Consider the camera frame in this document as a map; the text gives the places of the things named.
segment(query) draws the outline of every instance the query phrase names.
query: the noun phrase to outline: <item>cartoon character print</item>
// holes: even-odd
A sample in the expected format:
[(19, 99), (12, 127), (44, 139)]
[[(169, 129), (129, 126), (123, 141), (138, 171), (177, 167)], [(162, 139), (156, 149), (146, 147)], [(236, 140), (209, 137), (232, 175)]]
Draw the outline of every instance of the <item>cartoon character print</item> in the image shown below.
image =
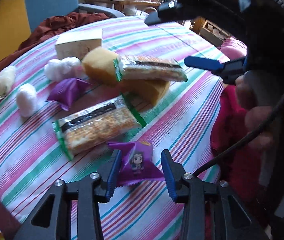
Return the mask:
[(133, 152), (130, 158), (131, 170), (133, 174), (140, 174), (144, 169), (143, 166), (143, 152)]

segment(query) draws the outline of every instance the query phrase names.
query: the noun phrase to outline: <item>gray armrest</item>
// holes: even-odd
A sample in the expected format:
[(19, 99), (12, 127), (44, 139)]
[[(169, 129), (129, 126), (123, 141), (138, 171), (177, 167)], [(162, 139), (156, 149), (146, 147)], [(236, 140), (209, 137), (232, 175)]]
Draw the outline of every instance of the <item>gray armrest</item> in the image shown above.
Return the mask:
[(87, 11), (88, 13), (104, 13), (106, 16), (110, 18), (118, 18), (118, 17), (125, 16), (120, 11), (107, 8), (107, 7), (93, 5), (93, 4), (79, 3), (79, 9)]

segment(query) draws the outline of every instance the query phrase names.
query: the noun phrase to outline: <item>cardboard box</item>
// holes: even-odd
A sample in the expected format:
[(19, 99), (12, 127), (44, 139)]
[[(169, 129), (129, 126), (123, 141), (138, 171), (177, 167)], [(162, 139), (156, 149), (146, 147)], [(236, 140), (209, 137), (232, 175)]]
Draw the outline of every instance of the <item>cardboard box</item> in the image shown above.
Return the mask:
[(102, 46), (102, 34), (102, 29), (60, 34), (55, 43), (58, 59), (77, 57), (82, 60), (88, 52)]

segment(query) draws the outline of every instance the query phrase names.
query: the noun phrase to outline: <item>yellow sponge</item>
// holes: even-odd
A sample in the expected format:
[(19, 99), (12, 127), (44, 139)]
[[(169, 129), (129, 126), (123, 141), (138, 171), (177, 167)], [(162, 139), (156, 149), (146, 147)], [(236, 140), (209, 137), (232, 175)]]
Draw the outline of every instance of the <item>yellow sponge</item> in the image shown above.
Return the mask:
[(117, 56), (115, 52), (97, 47), (85, 55), (82, 59), (82, 67), (90, 78), (115, 87), (118, 82), (115, 77), (113, 60)]
[(165, 95), (170, 82), (163, 80), (122, 80), (118, 82), (115, 76), (113, 60), (117, 58), (115, 52), (102, 47), (90, 51), (82, 60), (85, 73), (105, 85), (120, 86), (122, 92), (133, 92), (153, 106)]

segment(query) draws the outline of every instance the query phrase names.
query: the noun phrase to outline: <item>round table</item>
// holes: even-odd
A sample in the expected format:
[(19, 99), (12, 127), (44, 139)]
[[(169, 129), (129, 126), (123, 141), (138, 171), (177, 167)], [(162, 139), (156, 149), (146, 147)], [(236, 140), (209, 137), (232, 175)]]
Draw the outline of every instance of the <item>round table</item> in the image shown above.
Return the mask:
[[(175, 58), (183, 65), (189, 55), (227, 61), (217, 48), (177, 23), (147, 26), (143, 17), (122, 17), (85, 25), (71, 32), (103, 29), (103, 47), (119, 54), (140, 54)], [(48, 60), (56, 58), (53, 37), (17, 59), (17, 75), (11, 93), (0, 101), (0, 201), (18, 221), (23, 222), (45, 191), (57, 179), (80, 180), (108, 160), (105, 144), (68, 161), (52, 130), (52, 122), (72, 112), (118, 95), (116, 89), (89, 79), (91, 86), (69, 112), (45, 102), (56, 83), (43, 73)], [(185, 68), (188, 82), (172, 82), (157, 106), (139, 98), (133, 104), (147, 122), (122, 140), (152, 140), (153, 162), (160, 168), (160, 154), (169, 149), (175, 161), (187, 172), (212, 158), (210, 132), (219, 111), (222, 84), (210, 72)], [(30, 83), (38, 93), (39, 109), (30, 118), (19, 114), (15, 102), (20, 85)], [(219, 168), (214, 166), (200, 178), (215, 182)], [(182, 204), (170, 199), (165, 182), (144, 181), (116, 188), (108, 204), (100, 204), (105, 239), (175, 239), (182, 219)], [(72, 207), (72, 240), (77, 238), (77, 203)]]

